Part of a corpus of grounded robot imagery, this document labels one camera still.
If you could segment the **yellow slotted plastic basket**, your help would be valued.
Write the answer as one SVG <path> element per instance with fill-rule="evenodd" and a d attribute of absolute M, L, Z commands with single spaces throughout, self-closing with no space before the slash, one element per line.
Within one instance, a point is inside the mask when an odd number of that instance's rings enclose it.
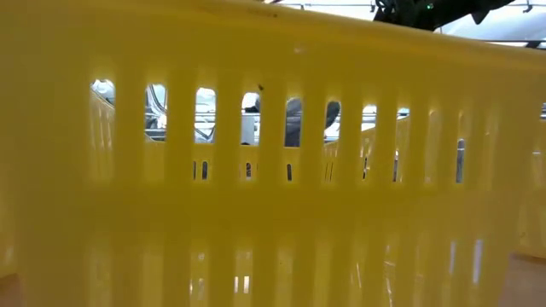
<path fill-rule="evenodd" d="M 497 307 L 546 52 L 246 0 L 0 0 L 23 307 Z"/>

